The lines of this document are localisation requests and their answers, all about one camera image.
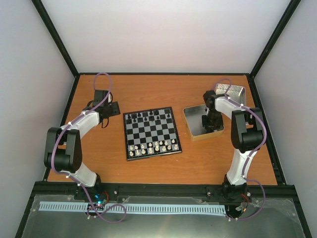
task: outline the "chessboard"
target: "chessboard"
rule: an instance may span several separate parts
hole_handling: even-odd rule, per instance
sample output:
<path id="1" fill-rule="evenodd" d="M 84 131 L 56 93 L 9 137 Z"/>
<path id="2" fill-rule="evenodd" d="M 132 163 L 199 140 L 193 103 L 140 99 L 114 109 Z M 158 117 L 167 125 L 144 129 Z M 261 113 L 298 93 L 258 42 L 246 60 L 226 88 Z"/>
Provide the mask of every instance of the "chessboard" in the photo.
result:
<path id="1" fill-rule="evenodd" d="M 127 161 L 181 153 L 172 107 L 124 113 Z"/>

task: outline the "white panel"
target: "white panel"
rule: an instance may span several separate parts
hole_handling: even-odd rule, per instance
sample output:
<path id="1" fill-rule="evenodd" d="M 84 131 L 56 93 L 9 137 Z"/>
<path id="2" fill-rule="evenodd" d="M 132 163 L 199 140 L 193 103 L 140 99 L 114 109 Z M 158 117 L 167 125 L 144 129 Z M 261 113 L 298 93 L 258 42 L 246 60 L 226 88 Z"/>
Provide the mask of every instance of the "white panel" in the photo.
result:
<path id="1" fill-rule="evenodd" d="M 289 0 L 44 0 L 80 72 L 251 72 Z"/>
<path id="2" fill-rule="evenodd" d="M 73 76 L 30 0 L 0 3 L 0 237 L 15 236 L 44 174 L 46 132 L 58 126 Z"/>
<path id="3" fill-rule="evenodd" d="M 256 77 L 287 182 L 317 237 L 317 1 L 305 0 Z"/>

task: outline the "robotic arm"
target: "robotic arm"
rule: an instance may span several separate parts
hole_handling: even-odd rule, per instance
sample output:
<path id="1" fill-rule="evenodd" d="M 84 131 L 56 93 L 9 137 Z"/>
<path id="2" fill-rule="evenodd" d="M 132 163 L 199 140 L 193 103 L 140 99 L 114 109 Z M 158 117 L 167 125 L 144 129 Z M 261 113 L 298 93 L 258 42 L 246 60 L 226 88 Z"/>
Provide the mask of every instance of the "robotic arm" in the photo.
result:
<path id="1" fill-rule="evenodd" d="M 102 123 L 104 119 L 120 114 L 118 102 L 112 102 L 111 94 L 107 102 L 89 114 L 85 114 L 92 108 L 91 103 L 93 106 L 97 105 L 107 93 L 108 91 L 105 90 L 95 90 L 94 100 L 90 101 L 82 111 L 84 116 L 72 124 L 62 136 L 59 146 L 65 145 L 65 147 L 57 148 L 54 158 L 54 167 L 57 171 L 64 172 L 68 174 L 66 177 L 72 176 L 84 186 L 95 187 L 97 190 L 100 190 L 101 178 L 82 162 L 81 138 L 93 127 Z M 51 168 L 56 139 L 66 126 L 52 127 L 48 130 L 44 157 L 44 164 L 47 168 Z"/>
<path id="2" fill-rule="evenodd" d="M 203 98 L 208 108 L 207 115 L 202 116 L 203 127 L 207 132 L 214 132 L 223 128 L 221 113 L 231 119 L 231 142 L 235 149 L 231 167 L 222 184 L 222 190 L 224 197 L 234 197 L 235 194 L 245 192 L 246 181 L 244 177 L 247 176 L 250 164 L 257 151 L 252 154 L 247 164 L 245 163 L 250 152 L 262 142 L 263 128 L 248 111 L 228 101 L 224 94 L 216 95 L 213 90 L 210 90 L 203 95 Z M 259 108 L 250 110 L 263 120 Z"/>

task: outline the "wooden table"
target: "wooden table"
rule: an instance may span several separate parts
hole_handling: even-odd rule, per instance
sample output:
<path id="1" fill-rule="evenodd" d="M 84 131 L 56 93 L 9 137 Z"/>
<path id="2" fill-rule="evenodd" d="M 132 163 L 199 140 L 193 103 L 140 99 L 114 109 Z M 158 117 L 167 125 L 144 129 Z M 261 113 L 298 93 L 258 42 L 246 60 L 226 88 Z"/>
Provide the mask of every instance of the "wooden table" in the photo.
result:
<path id="1" fill-rule="evenodd" d="M 192 142 L 182 120 L 182 111 L 203 104 L 203 94 L 225 76 L 114 75 L 113 97 L 121 115 L 110 117 L 109 126 L 89 131 L 81 141 L 83 162 L 101 176 L 103 182 L 221 184 L 228 172 L 234 148 L 231 121 L 223 116 L 225 131 L 219 137 Z M 229 76 L 234 85 L 246 87 L 247 106 L 254 107 L 247 78 Z M 82 75 L 71 103 L 67 121 L 79 115 L 94 97 L 94 75 Z M 97 79 L 97 89 L 107 89 L 106 76 Z M 122 113 L 172 106 L 183 152 L 136 161 L 126 161 Z M 254 157 L 248 177 L 262 184 L 276 185 L 264 146 Z M 50 172 L 48 181 L 68 181 Z"/>

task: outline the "gray wall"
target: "gray wall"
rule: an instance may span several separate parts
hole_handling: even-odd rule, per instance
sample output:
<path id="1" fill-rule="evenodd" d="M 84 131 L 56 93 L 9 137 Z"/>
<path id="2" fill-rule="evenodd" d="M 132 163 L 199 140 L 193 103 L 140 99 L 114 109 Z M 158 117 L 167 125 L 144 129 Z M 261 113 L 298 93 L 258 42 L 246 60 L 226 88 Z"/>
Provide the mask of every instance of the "gray wall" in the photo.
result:
<path id="1" fill-rule="evenodd" d="M 43 0 L 80 72 L 250 72 L 289 0 Z"/>
<path id="2" fill-rule="evenodd" d="M 11 238 L 73 81 L 30 0 L 0 3 L 0 72 L 0 236 Z"/>
<path id="3" fill-rule="evenodd" d="M 303 0 L 256 77 L 287 182 L 317 237 L 317 1 Z"/>

